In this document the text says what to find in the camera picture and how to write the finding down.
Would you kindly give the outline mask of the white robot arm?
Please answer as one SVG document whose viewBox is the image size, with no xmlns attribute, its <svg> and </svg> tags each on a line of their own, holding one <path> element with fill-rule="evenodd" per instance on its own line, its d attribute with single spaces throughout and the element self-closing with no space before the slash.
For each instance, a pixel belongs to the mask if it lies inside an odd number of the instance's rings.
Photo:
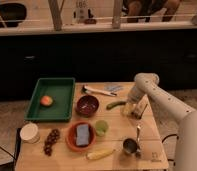
<svg viewBox="0 0 197 171">
<path fill-rule="evenodd" d="M 197 109 L 169 94 L 158 84 L 159 76 L 155 73 L 136 74 L 123 114 L 129 115 L 133 111 L 133 105 L 138 104 L 144 95 L 152 98 L 171 114 L 179 125 L 173 170 L 197 171 Z"/>
</svg>

